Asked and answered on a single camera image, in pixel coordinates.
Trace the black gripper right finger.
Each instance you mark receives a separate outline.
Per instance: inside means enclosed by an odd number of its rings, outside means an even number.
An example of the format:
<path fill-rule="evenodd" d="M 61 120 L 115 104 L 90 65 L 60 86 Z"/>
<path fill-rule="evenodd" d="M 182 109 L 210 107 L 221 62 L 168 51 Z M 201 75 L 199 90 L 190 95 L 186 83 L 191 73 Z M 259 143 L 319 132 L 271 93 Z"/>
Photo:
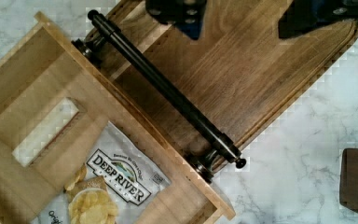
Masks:
<path fill-rule="evenodd" d="M 295 38 L 339 21 L 357 20 L 358 0 L 293 0 L 278 21 L 278 36 Z"/>

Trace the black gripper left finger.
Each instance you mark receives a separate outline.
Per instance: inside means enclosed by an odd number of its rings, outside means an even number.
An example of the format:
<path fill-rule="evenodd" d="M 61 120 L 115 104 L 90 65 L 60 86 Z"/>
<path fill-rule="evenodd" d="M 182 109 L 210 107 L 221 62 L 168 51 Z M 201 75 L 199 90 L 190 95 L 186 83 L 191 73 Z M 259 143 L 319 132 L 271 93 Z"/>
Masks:
<path fill-rule="evenodd" d="M 161 24 L 171 24 L 192 40 L 198 40 L 207 0 L 145 0 L 147 13 Z"/>

